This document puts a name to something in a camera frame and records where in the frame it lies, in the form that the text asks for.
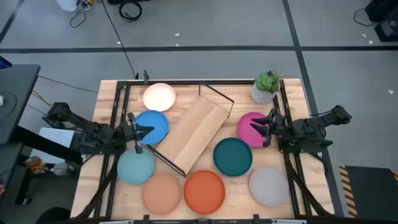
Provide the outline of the black metal table frame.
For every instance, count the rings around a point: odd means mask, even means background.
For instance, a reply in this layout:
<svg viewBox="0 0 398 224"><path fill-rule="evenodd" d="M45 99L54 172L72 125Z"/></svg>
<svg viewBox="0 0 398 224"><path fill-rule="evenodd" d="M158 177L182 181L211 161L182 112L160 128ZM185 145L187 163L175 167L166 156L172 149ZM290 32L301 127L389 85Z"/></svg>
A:
<svg viewBox="0 0 398 224"><path fill-rule="evenodd" d="M97 122L109 123L111 112L114 105L114 96L118 81L122 80L102 80L99 86L99 93L96 100L93 119ZM286 200L279 207L267 207L257 203L251 196L248 188L248 180L254 169L262 166L275 167L285 174L284 156L277 148L278 142L273 138L270 147L252 147L253 163L248 171L241 177L227 177L216 169L212 154L216 144L224 138L238 137L237 128L240 117L248 112L256 111L263 114L273 107L273 104L259 105L252 101L251 87L253 79L244 80L149 80L148 85L143 85L143 80L128 80L133 82L129 93L127 111L138 115L147 108L144 106L142 96L149 85L154 83L167 83L176 92L174 105L164 112L169 123L170 130L178 123L189 108L198 99L198 87L200 82L207 83L216 90L234 100L234 106L230 117L226 119L214 138L209 142L206 149L196 161L187 175L198 170L211 170L223 179L226 189L226 197L219 210L212 214L198 214L189 209L183 196L178 207L168 215L155 215L144 207L141 199L142 185L129 185L120 180L116 181L113 191L112 220L142 220L144 215L149 215L150 223L166 224L172 222L189 224L237 224L239 219L245 223L253 223L253 215L258 214L261 219L270 218L293 218L294 212L291 199ZM285 92L289 104L292 119L307 118L309 111L305 93L300 79L284 79ZM323 164L318 159L309 154L300 154L302 171L308 189L320 202L322 207L330 213L335 213L329 187L323 171ZM77 216L89 203L98 188L101 170L103 167L104 156L95 156L81 168L78 186L76 188L73 201L71 217Z"/></svg>

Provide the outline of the orange plate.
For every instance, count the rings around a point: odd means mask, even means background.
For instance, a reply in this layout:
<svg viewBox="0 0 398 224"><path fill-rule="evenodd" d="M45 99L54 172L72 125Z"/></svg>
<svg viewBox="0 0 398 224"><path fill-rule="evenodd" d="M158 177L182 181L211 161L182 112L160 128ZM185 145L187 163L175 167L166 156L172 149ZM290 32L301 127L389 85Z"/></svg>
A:
<svg viewBox="0 0 398 224"><path fill-rule="evenodd" d="M224 202L225 193L222 179L210 170L194 172L189 176L183 188L185 203L199 214L216 212Z"/></svg>

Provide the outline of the peach plate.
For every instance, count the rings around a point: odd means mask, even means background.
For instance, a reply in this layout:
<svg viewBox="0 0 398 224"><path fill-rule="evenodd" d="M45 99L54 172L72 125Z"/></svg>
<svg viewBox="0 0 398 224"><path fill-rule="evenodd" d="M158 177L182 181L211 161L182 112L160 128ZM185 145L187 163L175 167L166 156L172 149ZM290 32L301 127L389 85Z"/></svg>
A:
<svg viewBox="0 0 398 224"><path fill-rule="evenodd" d="M145 208L156 215L166 215L174 211L181 201L180 182L172 175L151 177L142 190Z"/></svg>

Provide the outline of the magenta plate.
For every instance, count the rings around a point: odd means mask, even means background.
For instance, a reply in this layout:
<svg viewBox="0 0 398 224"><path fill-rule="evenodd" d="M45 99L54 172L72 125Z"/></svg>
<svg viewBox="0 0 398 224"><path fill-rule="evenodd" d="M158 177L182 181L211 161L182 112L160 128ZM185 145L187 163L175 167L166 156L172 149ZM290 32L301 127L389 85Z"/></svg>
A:
<svg viewBox="0 0 398 224"><path fill-rule="evenodd" d="M265 118L266 116L258 112L244 114L238 122L238 136L251 147L262 147L266 138L262 137L252 126L252 119Z"/></svg>

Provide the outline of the grey plate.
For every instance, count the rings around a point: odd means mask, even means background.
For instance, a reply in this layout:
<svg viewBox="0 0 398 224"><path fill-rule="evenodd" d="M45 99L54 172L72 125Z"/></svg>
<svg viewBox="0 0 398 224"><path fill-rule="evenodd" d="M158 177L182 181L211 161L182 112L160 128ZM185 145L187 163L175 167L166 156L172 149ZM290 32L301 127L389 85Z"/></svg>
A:
<svg viewBox="0 0 398 224"><path fill-rule="evenodd" d="M278 207L289 197L287 178L278 169L260 167L249 178L249 191L258 203Z"/></svg>

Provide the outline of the black equipment case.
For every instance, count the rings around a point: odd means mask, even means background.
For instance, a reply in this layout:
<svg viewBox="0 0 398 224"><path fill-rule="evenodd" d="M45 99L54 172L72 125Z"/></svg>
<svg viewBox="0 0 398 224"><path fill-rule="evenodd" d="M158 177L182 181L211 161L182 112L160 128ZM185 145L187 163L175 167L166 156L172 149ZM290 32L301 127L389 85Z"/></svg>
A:
<svg viewBox="0 0 398 224"><path fill-rule="evenodd" d="M381 42L398 42L398 0L371 0L365 12Z"/></svg>

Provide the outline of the white bucket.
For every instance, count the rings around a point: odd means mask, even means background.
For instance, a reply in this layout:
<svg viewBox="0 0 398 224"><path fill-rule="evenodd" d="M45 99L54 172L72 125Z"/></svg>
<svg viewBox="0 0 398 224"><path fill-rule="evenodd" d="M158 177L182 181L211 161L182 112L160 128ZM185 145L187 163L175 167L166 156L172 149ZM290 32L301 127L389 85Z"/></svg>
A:
<svg viewBox="0 0 398 224"><path fill-rule="evenodd" d="M56 0L63 11L73 12L77 9L77 0Z"/></svg>

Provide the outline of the blue plate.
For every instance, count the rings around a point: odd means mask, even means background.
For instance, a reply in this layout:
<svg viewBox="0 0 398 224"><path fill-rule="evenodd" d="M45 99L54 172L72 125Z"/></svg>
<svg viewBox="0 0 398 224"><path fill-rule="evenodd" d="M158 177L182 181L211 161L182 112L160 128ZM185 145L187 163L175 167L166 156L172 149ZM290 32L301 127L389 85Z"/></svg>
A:
<svg viewBox="0 0 398 224"><path fill-rule="evenodd" d="M136 117L136 123L141 126L154 127L154 130L152 130L143 138L143 140L140 141L141 144L158 144L163 140L169 131L169 122L166 116L156 110L147 110L140 113Z"/></svg>

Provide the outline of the grey plastic bag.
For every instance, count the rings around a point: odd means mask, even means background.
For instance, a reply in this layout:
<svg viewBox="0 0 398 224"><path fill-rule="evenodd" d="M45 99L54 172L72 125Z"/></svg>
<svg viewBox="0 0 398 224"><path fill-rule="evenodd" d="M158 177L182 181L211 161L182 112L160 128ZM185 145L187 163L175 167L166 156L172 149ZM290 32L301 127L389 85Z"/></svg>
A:
<svg viewBox="0 0 398 224"><path fill-rule="evenodd" d="M50 171L58 176L74 175L76 172L75 168L66 162L55 164Z"/></svg>

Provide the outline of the dark teal plate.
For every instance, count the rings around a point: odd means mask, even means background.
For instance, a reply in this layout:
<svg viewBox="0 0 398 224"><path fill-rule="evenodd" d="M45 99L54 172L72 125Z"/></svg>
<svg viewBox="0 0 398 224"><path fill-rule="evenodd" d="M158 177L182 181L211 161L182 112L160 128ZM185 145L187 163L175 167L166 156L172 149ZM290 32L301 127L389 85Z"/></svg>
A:
<svg viewBox="0 0 398 224"><path fill-rule="evenodd" d="M252 151L238 138L225 138L215 146L213 161L222 174L231 177L241 176L251 168Z"/></svg>

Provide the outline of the light teal plate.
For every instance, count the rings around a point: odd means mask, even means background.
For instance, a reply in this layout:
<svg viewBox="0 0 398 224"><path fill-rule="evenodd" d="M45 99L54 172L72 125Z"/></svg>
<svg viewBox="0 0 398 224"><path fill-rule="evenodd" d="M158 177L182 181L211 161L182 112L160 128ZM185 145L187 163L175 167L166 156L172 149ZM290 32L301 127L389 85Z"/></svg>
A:
<svg viewBox="0 0 398 224"><path fill-rule="evenodd" d="M118 177L127 184L141 185L154 173L155 158L150 150L143 148L138 154L135 149L126 150L117 165Z"/></svg>

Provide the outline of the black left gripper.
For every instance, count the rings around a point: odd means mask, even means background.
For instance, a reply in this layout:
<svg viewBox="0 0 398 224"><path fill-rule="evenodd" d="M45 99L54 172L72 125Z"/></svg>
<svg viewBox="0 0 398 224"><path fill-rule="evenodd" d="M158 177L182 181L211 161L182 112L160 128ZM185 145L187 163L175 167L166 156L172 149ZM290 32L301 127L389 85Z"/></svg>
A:
<svg viewBox="0 0 398 224"><path fill-rule="evenodd" d="M143 140L144 137L147 135L146 133L143 132L149 133L154 130L154 127L141 126L140 124L137 124L135 122L135 116L133 113L128 113L127 118L130 124L128 124L127 121L121 121L121 124L119 125L122 132L122 136L126 142L134 141L136 153L142 154L142 147L138 142Z"/></svg>

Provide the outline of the black desk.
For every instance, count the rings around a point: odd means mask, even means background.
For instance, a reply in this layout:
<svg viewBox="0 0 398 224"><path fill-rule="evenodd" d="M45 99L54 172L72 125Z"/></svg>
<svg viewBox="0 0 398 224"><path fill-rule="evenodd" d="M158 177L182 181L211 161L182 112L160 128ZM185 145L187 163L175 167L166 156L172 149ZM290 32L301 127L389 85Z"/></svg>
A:
<svg viewBox="0 0 398 224"><path fill-rule="evenodd" d="M10 141L38 78L40 65L0 69L0 144Z"/></svg>

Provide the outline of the cream plate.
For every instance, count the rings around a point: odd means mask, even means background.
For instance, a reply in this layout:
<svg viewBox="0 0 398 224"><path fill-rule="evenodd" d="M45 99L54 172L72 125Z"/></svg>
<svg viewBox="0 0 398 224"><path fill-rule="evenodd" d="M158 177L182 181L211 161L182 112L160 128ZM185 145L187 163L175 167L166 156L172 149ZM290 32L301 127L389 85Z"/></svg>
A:
<svg viewBox="0 0 398 224"><path fill-rule="evenodd" d="M160 112L171 108L175 99L175 90L165 83L153 84L143 94L143 102L146 108Z"/></svg>

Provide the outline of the black mat with hazard stripes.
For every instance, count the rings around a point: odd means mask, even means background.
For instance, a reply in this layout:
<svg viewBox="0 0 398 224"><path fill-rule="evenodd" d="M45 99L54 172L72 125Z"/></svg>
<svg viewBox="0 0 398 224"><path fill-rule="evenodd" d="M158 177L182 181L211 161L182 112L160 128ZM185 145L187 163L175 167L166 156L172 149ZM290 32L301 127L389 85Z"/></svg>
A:
<svg viewBox="0 0 398 224"><path fill-rule="evenodd" d="M398 171L339 167L350 218L398 221Z"/></svg>

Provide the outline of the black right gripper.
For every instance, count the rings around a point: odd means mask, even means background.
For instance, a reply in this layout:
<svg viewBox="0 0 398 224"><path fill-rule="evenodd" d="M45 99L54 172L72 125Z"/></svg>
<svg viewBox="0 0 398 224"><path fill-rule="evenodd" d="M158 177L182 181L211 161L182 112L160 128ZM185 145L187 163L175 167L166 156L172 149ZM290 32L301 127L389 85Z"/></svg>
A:
<svg viewBox="0 0 398 224"><path fill-rule="evenodd" d="M266 140L263 142L264 147L268 147L271 143L272 135L286 138L288 132L285 125L285 117L277 112L275 108L271 109L267 117L264 118L252 118L252 126L262 137Z"/></svg>

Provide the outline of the potted green succulent plant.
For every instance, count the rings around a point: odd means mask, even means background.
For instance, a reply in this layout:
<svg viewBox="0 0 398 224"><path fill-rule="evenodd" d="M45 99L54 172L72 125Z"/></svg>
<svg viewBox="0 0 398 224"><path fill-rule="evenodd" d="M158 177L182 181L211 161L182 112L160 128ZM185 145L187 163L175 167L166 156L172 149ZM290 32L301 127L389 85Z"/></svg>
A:
<svg viewBox="0 0 398 224"><path fill-rule="evenodd" d="M276 70L268 70L260 73L254 80L251 89L251 98L257 104L272 103L280 90L280 79L282 75Z"/></svg>

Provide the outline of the orange snack bag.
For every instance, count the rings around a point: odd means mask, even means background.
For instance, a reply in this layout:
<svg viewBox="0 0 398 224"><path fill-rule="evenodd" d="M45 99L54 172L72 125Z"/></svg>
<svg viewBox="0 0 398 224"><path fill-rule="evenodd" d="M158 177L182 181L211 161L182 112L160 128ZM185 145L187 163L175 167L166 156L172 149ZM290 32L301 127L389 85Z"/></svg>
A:
<svg viewBox="0 0 398 224"><path fill-rule="evenodd" d="M43 174L48 171L48 167L41 158L34 156L26 159L23 164L33 173L33 174Z"/></svg>

